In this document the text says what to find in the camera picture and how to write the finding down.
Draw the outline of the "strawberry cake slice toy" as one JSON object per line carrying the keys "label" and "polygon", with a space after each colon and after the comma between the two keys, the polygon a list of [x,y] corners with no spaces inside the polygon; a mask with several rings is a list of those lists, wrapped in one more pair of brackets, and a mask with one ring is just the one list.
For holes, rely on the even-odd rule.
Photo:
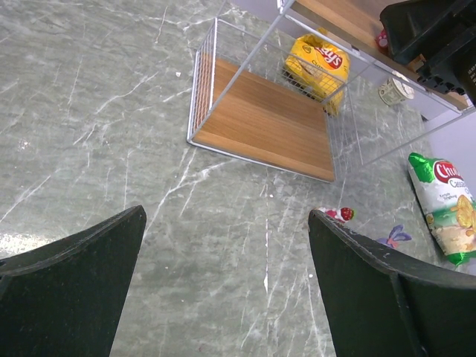
{"label": "strawberry cake slice toy", "polygon": [[344,208],[320,207],[318,208],[318,210],[342,223],[349,222],[355,216],[355,211],[352,208],[348,208],[348,207],[344,207]]}

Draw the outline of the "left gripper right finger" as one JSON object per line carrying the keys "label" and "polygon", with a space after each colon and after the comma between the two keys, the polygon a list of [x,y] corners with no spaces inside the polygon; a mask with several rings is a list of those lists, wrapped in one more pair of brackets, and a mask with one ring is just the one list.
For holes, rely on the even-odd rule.
{"label": "left gripper right finger", "polygon": [[475,276],[403,254],[319,210],[308,224],[337,356],[475,355]]}

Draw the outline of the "pink bear roll cake toy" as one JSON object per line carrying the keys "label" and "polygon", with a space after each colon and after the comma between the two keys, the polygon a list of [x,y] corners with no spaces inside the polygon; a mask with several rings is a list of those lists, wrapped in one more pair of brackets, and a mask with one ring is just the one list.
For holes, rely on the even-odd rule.
{"label": "pink bear roll cake toy", "polygon": [[387,39],[387,33],[385,29],[382,29],[382,31],[376,36],[375,42],[379,49],[386,51],[388,48],[388,39]]}

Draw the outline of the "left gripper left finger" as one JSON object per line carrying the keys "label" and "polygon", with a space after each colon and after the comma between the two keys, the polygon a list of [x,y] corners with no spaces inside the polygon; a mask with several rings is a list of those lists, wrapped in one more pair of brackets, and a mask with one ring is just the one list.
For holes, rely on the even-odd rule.
{"label": "left gripper left finger", "polygon": [[1,355],[109,356],[146,222],[130,207],[1,259]]}

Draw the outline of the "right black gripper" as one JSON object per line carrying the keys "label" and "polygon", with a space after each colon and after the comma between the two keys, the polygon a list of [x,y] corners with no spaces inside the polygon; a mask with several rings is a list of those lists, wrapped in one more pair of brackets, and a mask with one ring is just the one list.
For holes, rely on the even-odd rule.
{"label": "right black gripper", "polygon": [[380,13],[390,58],[409,65],[422,57],[417,82],[475,102],[475,2],[403,1]]}

